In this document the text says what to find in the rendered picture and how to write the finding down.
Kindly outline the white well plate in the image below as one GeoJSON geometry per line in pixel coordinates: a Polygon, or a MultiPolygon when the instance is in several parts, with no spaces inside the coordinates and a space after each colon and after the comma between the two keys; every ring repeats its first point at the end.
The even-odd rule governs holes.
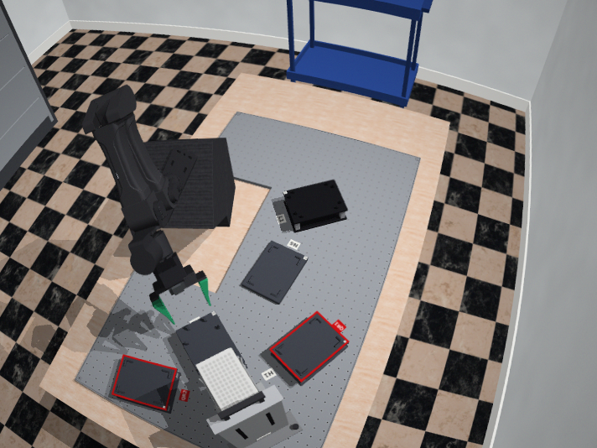
{"type": "Polygon", "coordinates": [[[196,367],[221,411],[259,393],[232,348],[196,367]]]}

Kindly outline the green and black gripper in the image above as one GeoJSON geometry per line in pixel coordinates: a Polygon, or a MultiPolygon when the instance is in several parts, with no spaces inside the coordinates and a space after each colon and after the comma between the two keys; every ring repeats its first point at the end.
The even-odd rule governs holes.
{"type": "MultiPolygon", "coordinates": [[[[174,252],[171,252],[167,257],[165,257],[165,259],[167,260],[173,254],[174,254],[174,252]]],[[[188,288],[189,286],[191,286],[193,284],[199,283],[200,288],[202,288],[201,290],[202,290],[202,292],[204,292],[203,294],[204,294],[209,306],[211,306],[209,293],[208,293],[208,279],[207,279],[205,273],[203,272],[203,270],[199,271],[198,273],[195,273],[195,271],[192,269],[190,264],[185,266],[184,270],[187,273],[187,276],[184,277],[184,285],[186,286],[186,288],[188,288]]],[[[158,310],[160,313],[165,315],[175,325],[173,318],[171,317],[171,315],[168,312],[167,308],[165,307],[163,301],[161,301],[161,298],[159,297],[160,294],[167,291],[166,288],[164,287],[161,289],[158,281],[156,281],[153,283],[153,290],[154,290],[154,292],[151,293],[149,295],[149,297],[150,297],[150,300],[152,302],[154,309],[158,310]]]]}

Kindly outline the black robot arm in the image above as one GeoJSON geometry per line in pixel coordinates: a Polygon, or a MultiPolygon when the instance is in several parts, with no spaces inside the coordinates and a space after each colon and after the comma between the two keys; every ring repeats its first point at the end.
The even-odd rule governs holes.
{"type": "Polygon", "coordinates": [[[121,86],[91,101],[82,127],[85,134],[93,133],[115,180],[133,238],[128,244],[132,268],[141,275],[153,273],[161,289],[177,295],[186,289],[187,273],[176,252],[165,259],[173,250],[158,229],[169,222],[197,156],[174,147],[160,173],[139,134],[136,107],[132,88],[121,86]]]}

